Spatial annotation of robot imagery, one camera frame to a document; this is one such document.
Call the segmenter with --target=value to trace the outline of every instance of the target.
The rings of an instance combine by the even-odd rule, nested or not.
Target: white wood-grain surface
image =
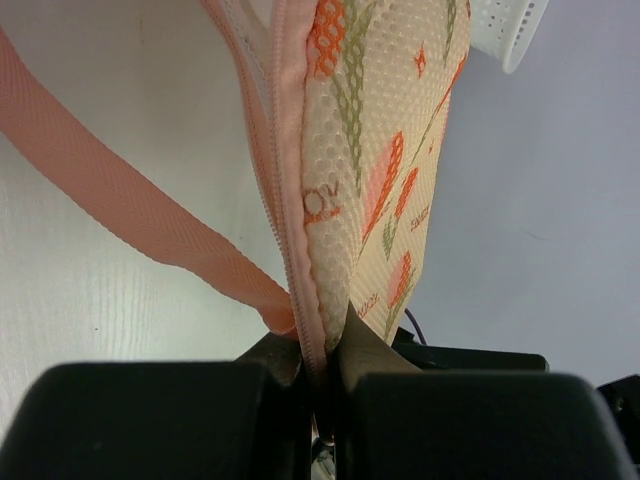
[[[2,0],[0,22],[84,125],[285,284],[233,63],[199,2]],[[111,235],[0,136],[0,438],[51,365],[234,358],[265,332]]]

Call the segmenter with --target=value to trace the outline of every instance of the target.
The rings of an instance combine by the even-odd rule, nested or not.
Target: pink zipper
[[[269,87],[276,175],[275,205],[282,227],[280,250],[307,376],[316,394],[322,398],[327,386],[325,333],[316,284],[311,275],[301,194],[306,44],[316,6],[317,0],[280,0],[275,3],[271,20]]]

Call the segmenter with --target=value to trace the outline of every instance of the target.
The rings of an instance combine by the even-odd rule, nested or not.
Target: green leaf print
[[[393,247],[393,238],[396,236],[396,229],[398,228],[398,222],[393,221],[393,217],[389,218],[389,221],[384,226],[382,232],[382,246],[384,247],[384,254],[389,260],[391,255],[391,248]]]
[[[356,175],[356,190],[358,196],[362,192],[362,87],[364,82],[364,37],[369,29],[373,7],[375,3],[368,4],[358,15],[355,0],[345,0],[346,34],[342,59],[344,61],[344,74],[346,85],[343,87],[334,74],[333,85],[336,89],[336,100],[342,119],[343,128],[347,135],[349,153],[351,154],[351,166]]]
[[[447,43],[444,46],[444,55],[442,60],[444,64],[447,64],[447,58],[449,57],[449,50],[451,50],[451,41],[453,40],[453,27],[456,23],[456,14],[458,13],[458,7],[456,0],[447,0]]]
[[[397,303],[393,306],[393,308],[389,310],[389,315],[387,316],[387,320],[384,325],[384,341],[387,343],[389,340],[389,335],[391,334],[391,327],[395,323],[395,319],[400,314],[400,311],[402,310],[402,306],[404,305],[404,302],[406,301],[407,296],[413,290],[413,277],[415,273],[416,273],[416,269],[414,268],[413,270],[411,270],[411,275],[409,275],[409,282],[407,284],[407,288],[405,289],[404,293],[402,294],[400,299],[397,301]]]

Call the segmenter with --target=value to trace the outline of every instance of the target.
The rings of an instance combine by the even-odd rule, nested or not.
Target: zipper
[[[293,0],[290,3],[300,2],[300,0]],[[302,354],[304,357],[305,367],[307,377],[309,379],[309,383],[314,391],[314,393],[318,396],[316,398],[316,405],[318,402],[322,402],[322,399],[326,395],[326,387],[327,387],[327,378],[326,378],[326,354],[324,351],[324,338],[322,339],[322,351],[318,351],[317,347],[314,347],[314,338],[315,335],[312,332],[312,319],[309,318],[307,312],[305,311],[305,306],[302,304],[302,300],[300,298],[301,294],[305,292],[305,288],[303,285],[303,279],[301,279],[301,275],[303,272],[300,271],[299,265],[292,255],[292,246],[295,244],[295,226],[291,225],[289,221],[287,221],[289,217],[289,202],[287,201],[286,195],[284,193],[284,185],[286,182],[285,178],[285,170],[286,168],[283,166],[283,159],[280,156],[278,151],[278,139],[277,135],[281,128],[281,119],[280,119],[280,111],[281,111],[281,99],[280,92],[277,88],[277,81],[281,75],[282,68],[282,45],[283,45],[283,31],[285,26],[285,16],[287,13],[287,1],[286,0],[276,0],[273,17],[271,20],[272,25],[272,43],[271,43],[271,77],[269,79],[269,93],[272,101],[271,108],[271,148],[272,155],[275,159],[275,178],[274,178],[274,193],[276,195],[275,198],[275,207],[277,210],[277,216],[280,221],[281,227],[281,235],[279,236],[279,245],[280,251],[282,252],[282,256],[285,264],[285,273],[287,275],[287,282],[293,293],[296,295],[291,295],[291,305],[293,308],[293,313],[296,319],[296,326],[298,329],[298,339],[300,341],[300,346],[302,349]],[[322,323],[320,323],[320,328],[322,329],[322,333],[324,334],[324,329],[322,327]]]
[[[245,58],[244,52],[241,52],[238,48],[237,42],[241,41],[236,38],[236,36],[229,31],[227,26],[218,18],[218,16],[213,12],[207,0],[202,0],[203,5],[210,13],[215,25],[218,28],[218,31],[225,37],[227,44],[231,50],[231,53],[237,59],[241,60]],[[281,65],[282,65],[282,44],[283,44],[283,30],[284,30],[284,22],[285,22],[285,14],[286,10],[286,0],[276,0],[274,5],[274,11],[272,14],[272,43],[271,43],[271,69],[269,70],[271,75],[268,79],[261,78],[263,82],[267,84],[267,92],[269,93],[269,98],[272,102],[271,108],[271,118],[267,116],[268,112],[265,112],[265,117],[267,120],[271,121],[271,126],[268,128],[269,131],[269,147],[271,153],[271,159],[273,160],[273,169],[272,169],[272,191],[274,194],[273,198],[273,207],[274,212],[272,214],[268,202],[265,198],[265,194],[263,188],[260,187],[260,198],[262,200],[262,204],[267,212],[267,217],[269,219],[269,224],[271,225],[271,230],[274,233],[274,236],[278,242],[278,247],[282,254],[282,258],[285,266],[285,274],[287,277],[287,283],[290,287],[289,297],[291,299],[291,307],[293,310],[294,318],[296,320],[296,327],[298,332],[298,340],[300,342],[300,347],[302,350],[302,356],[305,363],[307,378],[311,387],[311,390],[315,396],[314,401],[315,411],[316,411],[316,421],[318,423],[318,427],[321,433],[323,433],[322,437],[327,439],[330,437],[330,413],[327,412],[328,407],[328,380],[327,380],[327,372],[326,372],[326,355],[324,351],[324,329],[322,327],[322,319],[320,317],[319,311],[317,312],[317,317],[319,319],[319,324],[316,326],[316,330],[319,331],[313,333],[311,331],[312,324],[309,321],[309,316],[305,312],[305,307],[302,304],[300,299],[300,294],[305,292],[305,288],[303,286],[303,280],[300,278],[302,275],[301,269],[298,268],[298,261],[294,258],[292,254],[292,246],[295,245],[294,237],[295,234],[293,232],[294,228],[290,222],[287,221],[289,218],[289,210],[288,210],[288,202],[286,201],[286,195],[284,193],[284,185],[286,182],[285,179],[285,167],[282,162],[283,159],[280,157],[278,152],[278,139],[277,139],[277,131],[280,127],[280,94],[275,85],[275,80],[279,78]],[[252,75],[251,72],[241,72],[240,77],[240,87],[243,92],[248,91],[249,79],[248,75]],[[247,109],[249,113],[252,110],[251,102],[246,102]],[[251,127],[251,115],[248,115],[246,118],[248,126]],[[257,158],[253,162],[253,168],[258,173],[261,178],[267,178],[266,164],[263,156],[259,153],[260,150],[258,148],[258,143],[253,134],[249,135],[250,142],[252,146],[252,150],[256,153]],[[321,348],[320,346],[314,346],[314,343],[317,343],[321,340]]]
[[[202,4],[205,7],[205,9],[210,13],[210,17],[213,20],[213,23],[216,25],[218,31],[220,32],[220,34],[225,38],[227,45],[229,46],[229,49],[231,50],[231,54],[237,58],[237,59],[243,59],[245,57],[244,53],[240,51],[240,49],[237,46],[237,42],[241,41],[236,39],[236,36],[231,33],[228,28],[226,27],[226,25],[224,23],[222,23],[220,21],[220,19],[218,18],[218,15],[212,11],[209,8],[208,2],[206,0],[202,0]],[[253,60],[254,62],[258,62],[258,60],[253,56],[253,54],[251,54],[251,60]],[[247,76],[251,76],[252,73],[251,71],[247,71],[247,72],[238,72],[239,75],[239,80],[240,80],[240,89],[243,92],[247,92],[248,91],[248,84],[249,84],[249,79],[247,78]],[[263,83],[267,83],[266,78],[262,77],[261,80],[263,81]],[[258,173],[258,177],[259,178],[268,178],[267,172],[266,172],[266,166],[265,166],[265,162],[262,156],[262,153],[260,152],[260,148],[258,145],[258,141],[255,138],[255,135],[252,132],[252,130],[254,130],[253,128],[253,115],[252,115],[252,110],[253,110],[253,105],[251,104],[251,102],[247,101],[245,102],[245,105],[247,106],[247,110],[248,110],[248,115],[245,116],[245,123],[247,124],[247,127],[249,129],[250,134],[249,136],[249,141],[251,142],[251,150],[252,152],[255,154],[255,156],[257,157],[255,159],[255,161],[252,159],[252,166],[254,171],[256,171]],[[273,214],[271,212],[271,209],[269,208],[269,203],[266,200],[266,196],[264,193],[264,188],[262,187],[262,185],[260,184],[261,182],[257,182],[258,183],[258,191],[260,193],[260,200],[262,201],[262,206],[264,207],[264,210],[267,214],[267,219],[269,221],[269,226],[271,227],[271,232],[273,233],[273,236],[276,238],[276,240],[279,238],[278,236],[278,228],[277,228],[277,223],[276,223],[276,219],[273,217]]]

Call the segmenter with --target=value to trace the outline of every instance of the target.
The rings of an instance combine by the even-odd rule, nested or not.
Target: orange flower print
[[[402,184],[402,193],[400,194],[400,200],[398,200],[398,205],[396,205],[396,211],[394,213],[396,218],[400,218],[402,216],[402,212],[404,212],[405,207],[407,206],[407,201],[409,200],[409,196],[413,191],[413,186],[416,183],[416,178],[418,177],[418,168],[414,168],[409,172],[407,178],[405,178],[404,183]]]
[[[409,277],[411,275],[411,253],[406,251],[400,261],[396,264],[391,272],[391,280],[387,290],[387,306],[395,307],[404,296],[409,286]]]
[[[462,73],[462,69],[464,68],[465,63],[467,63],[468,56],[469,56],[469,52],[465,53],[464,57],[462,57],[460,62],[458,62],[458,68],[456,68],[456,73],[453,74],[453,78],[451,79],[451,84],[447,89],[447,93],[445,97],[449,95],[449,93],[451,93],[451,89],[453,88],[453,85],[458,81],[458,77],[460,77],[460,74]]]
[[[345,34],[342,0],[320,0],[307,41],[307,58],[314,77],[330,77],[342,50]]]
[[[418,67],[418,78],[422,78],[422,74],[424,73],[424,69],[427,66],[427,57],[424,54],[424,42],[420,46],[420,51],[418,55],[413,58],[416,67]]]
[[[369,238],[373,227],[382,217],[387,199],[398,176],[403,150],[404,136],[402,132],[398,132],[383,150],[371,171],[365,202],[366,227],[362,234],[363,246]]]
[[[413,287],[415,268],[411,268],[411,253],[406,251],[391,272],[391,279],[387,289],[387,307],[389,315],[385,323],[384,339],[389,340],[392,327],[404,306]]]
[[[393,248],[393,241],[395,240],[396,232],[398,231],[400,217],[407,207],[409,197],[411,196],[413,187],[416,184],[416,180],[418,178],[418,170],[418,167],[412,169],[405,177],[404,182],[402,182],[402,192],[400,193],[398,203],[396,204],[396,209],[393,212],[393,216],[389,218],[387,224],[384,226],[384,230],[382,231],[382,246],[384,248],[384,253],[387,257],[387,260],[389,260],[389,257],[391,256],[391,249]]]

